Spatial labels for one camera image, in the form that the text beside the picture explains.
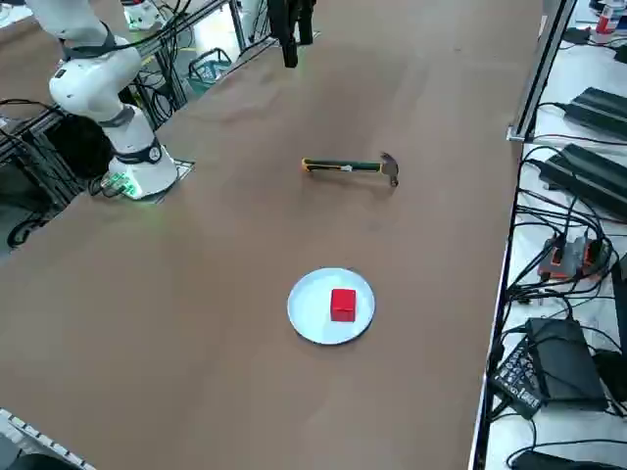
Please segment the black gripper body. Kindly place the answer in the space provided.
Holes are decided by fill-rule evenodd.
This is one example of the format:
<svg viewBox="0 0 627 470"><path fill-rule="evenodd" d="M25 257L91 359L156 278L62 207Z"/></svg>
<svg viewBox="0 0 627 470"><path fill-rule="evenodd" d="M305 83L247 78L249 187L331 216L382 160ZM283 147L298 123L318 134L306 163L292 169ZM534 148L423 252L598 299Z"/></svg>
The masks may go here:
<svg viewBox="0 0 627 470"><path fill-rule="evenodd" d="M274 38L286 38L299 28L300 20L312 22L314 0L268 0L267 16L270 24L270 35Z"/></svg>

